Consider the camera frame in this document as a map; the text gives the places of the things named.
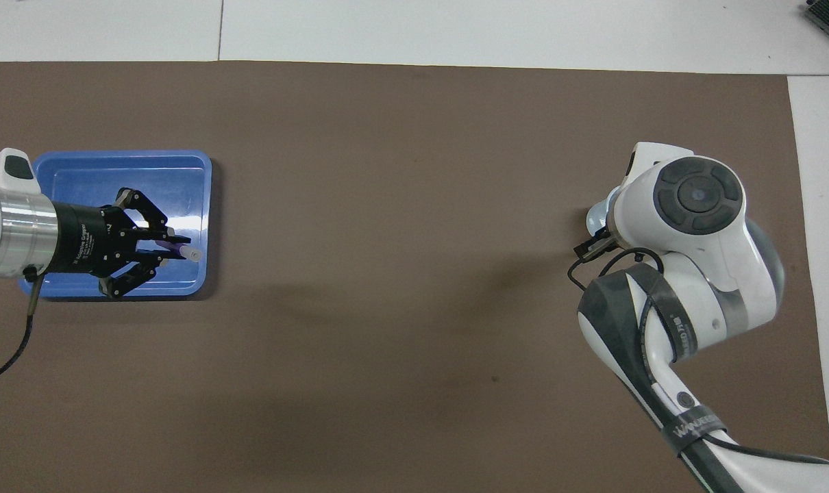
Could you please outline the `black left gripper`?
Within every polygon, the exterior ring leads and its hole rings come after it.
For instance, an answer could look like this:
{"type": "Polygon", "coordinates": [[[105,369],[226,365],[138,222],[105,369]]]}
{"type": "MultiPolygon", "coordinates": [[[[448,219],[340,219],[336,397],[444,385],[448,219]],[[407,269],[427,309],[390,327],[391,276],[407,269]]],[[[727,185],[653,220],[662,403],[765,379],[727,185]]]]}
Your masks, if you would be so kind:
{"type": "Polygon", "coordinates": [[[157,270],[170,261],[186,257],[167,250],[135,249],[132,241],[151,240],[168,244],[191,244],[192,240],[171,231],[168,218],[141,190],[120,188],[114,205],[101,208],[53,201],[58,222],[51,273],[88,273],[99,277],[99,292],[120,299],[151,281],[157,270]],[[126,213],[136,210],[146,227],[139,227],[126,213]]]}

